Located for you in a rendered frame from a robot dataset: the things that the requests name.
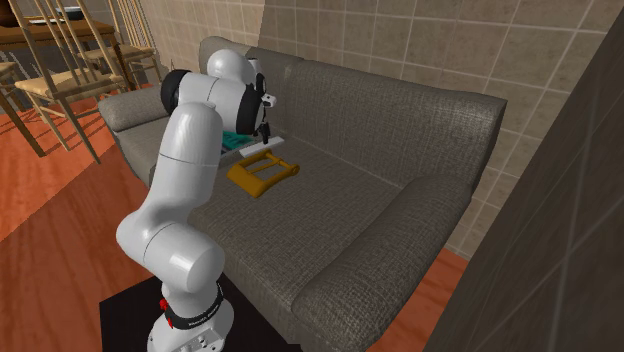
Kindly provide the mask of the white remote control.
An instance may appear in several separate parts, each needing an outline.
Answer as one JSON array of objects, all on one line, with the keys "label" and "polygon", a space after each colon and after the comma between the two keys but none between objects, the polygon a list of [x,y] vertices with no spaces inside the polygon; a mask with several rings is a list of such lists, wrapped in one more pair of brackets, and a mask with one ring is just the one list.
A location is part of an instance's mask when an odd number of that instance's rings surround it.
[{"label": "white remote control", "polygon": [[283,144],[284,142],[285,140],[282,137],[274,136],[274,137],[270,137],[266,143],[264,143],[263,141],[260,141],[253,145],[246,146],[245,148],[240,149],[239,153],[241,154],[243,158],[247,158],[263,150],[274,148],[280,144]]}]

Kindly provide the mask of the teal book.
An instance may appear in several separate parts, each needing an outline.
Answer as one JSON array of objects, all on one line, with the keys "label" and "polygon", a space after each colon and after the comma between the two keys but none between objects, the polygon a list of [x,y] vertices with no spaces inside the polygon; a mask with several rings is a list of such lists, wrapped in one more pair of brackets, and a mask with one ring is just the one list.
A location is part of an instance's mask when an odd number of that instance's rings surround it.
[{"label": "teal book", "polygon": [[240,135],[224,131],[222,134],[221,157],[236,153],[238,150],[256,143],[256,139],[249,135]]}]

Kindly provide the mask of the black robot stand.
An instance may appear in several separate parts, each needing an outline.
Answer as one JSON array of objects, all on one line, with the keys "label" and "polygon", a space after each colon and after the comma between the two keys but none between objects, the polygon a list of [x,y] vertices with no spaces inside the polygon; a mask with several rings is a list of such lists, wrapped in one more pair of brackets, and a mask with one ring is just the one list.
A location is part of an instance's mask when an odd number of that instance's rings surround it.
[{"label": "black robot stand", "polygon": [[[287,343],[226,275],[218,283],[234,308],[222,352],[302,352],[298,344]],[[151,277],[99,303],[102,352],[147,351],[148,334],[162,314],[161,285]]]}]

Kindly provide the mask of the yellow flat frame object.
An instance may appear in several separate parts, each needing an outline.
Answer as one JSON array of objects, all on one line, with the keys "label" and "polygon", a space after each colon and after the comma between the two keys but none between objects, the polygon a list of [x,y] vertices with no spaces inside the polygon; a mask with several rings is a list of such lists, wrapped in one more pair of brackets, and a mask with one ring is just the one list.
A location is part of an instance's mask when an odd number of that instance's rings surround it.
[{"label": "yellow flat frame object", "polygon": [[[261,160],[268,160],[268,163],[251,170],[248,169],[248,166],[253,165]],[[266,180],[263,180],[256,176],[256,173],[273,166],[280,166],[283,168],[283,170],[274,174]],[[235,163],[228,170],[226,176],[253,198],[258,198],[271,187],[276,185],[278,182],[283,181],[288,177],[297,175],[299,171],[299,165],[288,164],[282,158],[273,155],[271,149],[266,149]]]}]

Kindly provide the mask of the grey fabric sofa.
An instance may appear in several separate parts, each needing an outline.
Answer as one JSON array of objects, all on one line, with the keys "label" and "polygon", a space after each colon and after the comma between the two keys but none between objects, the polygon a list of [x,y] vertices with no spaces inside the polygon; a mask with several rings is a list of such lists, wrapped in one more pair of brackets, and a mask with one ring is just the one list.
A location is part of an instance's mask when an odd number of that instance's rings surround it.
[{"label": "grey fabric sofa", "polygon": [[[300,171],[253,198],[221,157],[190,226],[224,251],[221,275],[303,352],[366,352],[453,232],[496,143],[506,101],[369,74],[221,37],[200,46],[259,60],[272,154]],[[149,189],[170,115],[161,86],[100,101]]]}]

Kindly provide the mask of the wooden chair with woven seat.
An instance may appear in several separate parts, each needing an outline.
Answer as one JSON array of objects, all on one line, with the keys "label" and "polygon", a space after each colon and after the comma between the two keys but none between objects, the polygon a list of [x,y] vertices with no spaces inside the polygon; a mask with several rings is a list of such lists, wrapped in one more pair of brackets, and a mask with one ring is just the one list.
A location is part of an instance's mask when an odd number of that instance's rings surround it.
[{"label": "wooden chair with woven seat", "polygon": [[52,121],[53,115],[68,120],[93,159],[98,160],[97,152],[79,123],[79,119],[84,115],[74,113],[70,104],[86,98],[98,100],[103,96],[109,96],[114,90],[122,91],[128,87],[127,79],[115,66],[114,59],[82,0],[76,0],[84,16],[82,22],[98,44],[110,68],[108,73],[96,70],[87,58],[85,46],[78,35],[77,23],[69,19],[61,0],[34,0],[34,2],[47,31],[59,48],[67,69],[60,73],[52,73],[49,70],[49,65],[39,52],[39,45],[30,29],[29,20],[23,15],[17,0],[8,0],[40,71],[38,78],[18,81],[16,87],[30,99],[35,110],[52,129],[61,144],[65,144],[66,141]]},{"label": "wooden chair with woven seat", "polygon": [[162,73],[147,16],[140,0],[98,0],[110,9],[112,24],[119,38],[119,51],[128,74],[139,84],[141,73],[153,71],[158,82]]}]

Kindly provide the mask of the wooden dining table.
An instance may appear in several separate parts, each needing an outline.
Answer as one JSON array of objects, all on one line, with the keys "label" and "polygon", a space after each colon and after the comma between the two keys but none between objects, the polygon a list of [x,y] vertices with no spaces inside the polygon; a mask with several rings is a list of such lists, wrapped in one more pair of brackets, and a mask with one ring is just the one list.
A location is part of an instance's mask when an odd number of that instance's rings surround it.
[{"label": "wooden dining table", "polygon": [[[22,48],[27,44],[43,74],[45,85],[50,89],[51,98],[65,98],[83,92],[94,91],[97,88],[109,90],[116,85],[129,88],[130,90],[136,89],[135,85],[130,81],[129,74],[119,51],[119,43],[114,33],[104,32],[106,26],[102,26],[99,22],[92,19],[82,0],[77,0],[77,2],[84,15],[83,20],[70,21],[66,12],[62,10],[64,21],[61,22],[60,18],[56,14],[53,14],[55,23],[49,20],[49,16],[43,9],[40,1],[35,0],[35,2],[39,6],[41,17],[46,24],[46,27],[43,29],[36,29],[31,26],[30,22],[21,12],[17,0],[0,0],[0,9],[9,6],[21,30],[21,34],[19,34],[14,29],[0,28],[0,50],[13,47]],[[49,74],[46,63],[37,51],[39,46],[44,45],[50,40],[54,41],[60,49],[68,49],[74,59],[81,57],[87,64],[89,73],[84,73],[83,67],[77,62],[76,67],[81,72],[81,75],[77,76],[67,56],[62,52],[64,60],[69,68],[68,73],[72,77],[74,84],[62,85],[61,88],[58,88],[57,82],[54,81],[53,76]],[[88,40],[95,40],[98,43],[101,53],[111,69],[111,74],[101,76],[95,74],[86,56],[84,46],[82,45],[83,42]]]}]

